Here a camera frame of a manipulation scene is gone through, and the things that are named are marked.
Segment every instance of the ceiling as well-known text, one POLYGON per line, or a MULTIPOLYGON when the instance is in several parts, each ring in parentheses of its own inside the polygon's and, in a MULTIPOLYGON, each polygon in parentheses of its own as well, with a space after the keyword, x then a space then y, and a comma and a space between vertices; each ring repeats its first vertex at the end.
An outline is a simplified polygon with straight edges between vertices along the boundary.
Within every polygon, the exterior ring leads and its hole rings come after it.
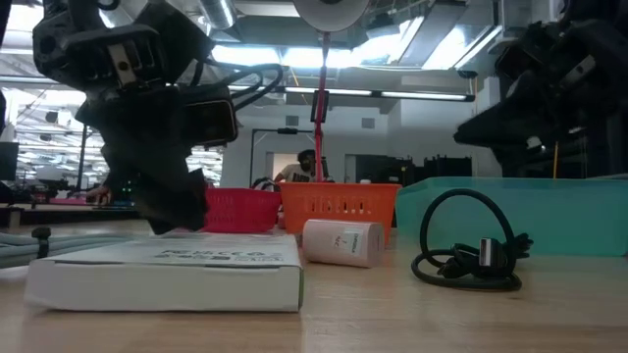
MULTIPOLYGON (((321 35, 302 18, 297 17, 293 4, 283 0, 234 0, 238 9, 236 25, 225 31, 212 31, 211 37, 218 45, 227 48, 271 48, 282 60, 290 48, 320 48, 321 35)), ((499 21, 508 18, 507 27, 518 27, 529 22, 530 2, 535 0, 512 0, 505 6, 499 21)), ((21 3, 35 3, 35 0, 21 3)), ((196 0, 169 0, 190 17, 196 24, 205 28, 199 21, 201 12, 196 0)), ((116 11, 107 13, 107 20, 113 25, 127 25, 146 4, 146 0, 127 0, 116 11)), ((479 35, 494 25, 493 0, 373 0, 364 17, 352 27, 332 34, 332 49, 350 52, 351 55, 364 49, 369 42, 366 28, 376 16, 390 13, 401 33, 395 38, 406 40, 403 33, 415 19, 423 18, 420 27, 413 35, 407 35, 407 48, 397 53, 398 59, 391 60, 391 52, 380 43, 368 60, 364 57, 355 65, 338 68, 329 67, 327 86, 343 89, 377 89, 389 91, 425 91, 454 94, 468 94, 472 86, 461 78, 456 70, 424 70, 432 56, 438 67, 446 61, 451 52, 440 48, 443 43, 458 41, 465 49, 479 35)), ((8 25, 7 35, 0 51, 0 76, 40 76, 31 58, 31 29, 42 16, 41 7, 15 6, 8 25)), ((462 69, 477 71, 480 78, 492 73, 494 54, 482 50, 462 69)), ((205 71, 204 81, 215 80, 228 72, 205 71)), ((317 87, 318 68, 292 65, 285 72, 284 86, 317 87)), ((182 81, 191 79, 192 69, 182 76, 182 81)), ((22 144, 20 169, 25 178, 35 178, 41 166, 51 166, 62 170, 68 177, 75 176, 78 169, 82 124, 72 119, 82 102, 79 92, 69 91, 68 87, 50 84, 5 83, 3 91, 12 102, 9 121, 16 128, 16 138, 22 144), (46 115, 55 112, 55 123, 46 121, 46 115)), ((310 105, 311 95, 295 93, 276 94, 272 98, 258 101, 258 105, 310 105)), ((330 104, 344 107, 377 107, 387 114, 396 103, 394 99, 332 96, 330 104)), ((98 152, 102 139, 96 131, 87 131, 85 175, 91 181, 102 178, 107 173, 106 164, 98 152)), ((214 180, 220 179, 222 159, 220 150, 195 151, 190 159, 191 167, 201 167, 205 174, 214 180)))

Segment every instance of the orange basket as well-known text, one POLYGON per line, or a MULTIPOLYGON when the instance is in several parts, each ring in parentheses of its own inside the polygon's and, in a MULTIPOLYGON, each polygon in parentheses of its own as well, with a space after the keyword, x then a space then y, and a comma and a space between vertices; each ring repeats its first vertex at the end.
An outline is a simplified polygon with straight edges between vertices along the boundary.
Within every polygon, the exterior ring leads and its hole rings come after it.
POLYGON ((307 220, 377 222, 391 236, 397 184, 283 182, 286 230, 301 233, 307 220))

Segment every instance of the man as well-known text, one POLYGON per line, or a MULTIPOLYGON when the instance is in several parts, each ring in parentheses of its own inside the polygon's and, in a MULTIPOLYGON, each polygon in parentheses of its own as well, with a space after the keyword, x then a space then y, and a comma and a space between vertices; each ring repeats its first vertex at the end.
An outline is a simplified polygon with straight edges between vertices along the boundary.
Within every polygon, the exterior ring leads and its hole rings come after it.
POLYGON ((310 182, 316 181, 316 152, 305 150, 296 156, 298 164, 287 165, 277 176, 275 182, 310 182))

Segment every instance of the desk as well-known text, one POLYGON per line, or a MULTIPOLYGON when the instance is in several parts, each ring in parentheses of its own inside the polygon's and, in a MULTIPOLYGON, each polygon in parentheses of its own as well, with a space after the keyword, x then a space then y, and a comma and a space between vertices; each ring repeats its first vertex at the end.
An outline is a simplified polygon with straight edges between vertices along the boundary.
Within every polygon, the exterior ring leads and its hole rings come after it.
POLYGON ((300 314, 37 312, 23 305, 26 269, 0 271, 0 351, 628 352, 624 259, 533 258, 521 291, 482 293, 420 282, 416 250, 397 248, 378 269, 307 264, 300 314))

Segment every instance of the teal plastic tub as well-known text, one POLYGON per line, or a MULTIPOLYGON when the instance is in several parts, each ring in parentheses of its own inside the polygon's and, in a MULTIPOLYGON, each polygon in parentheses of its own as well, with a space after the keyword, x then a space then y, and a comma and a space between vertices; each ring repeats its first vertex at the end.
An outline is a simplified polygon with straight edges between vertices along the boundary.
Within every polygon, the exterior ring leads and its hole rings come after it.
MULTIPOLYGON (((628 251, 628 181, 533 178, 435 177, 400 190, 399 237, 419 240, 428 206, 445 191, 470 188, 503 210, 515 235, 527 232, 533 254, 623 256, 628 251)), ((478 247, 482 237, 505 241, 497 219, 480 201, 455 196, 430 221, 430 248, 454 243, 478 247)))

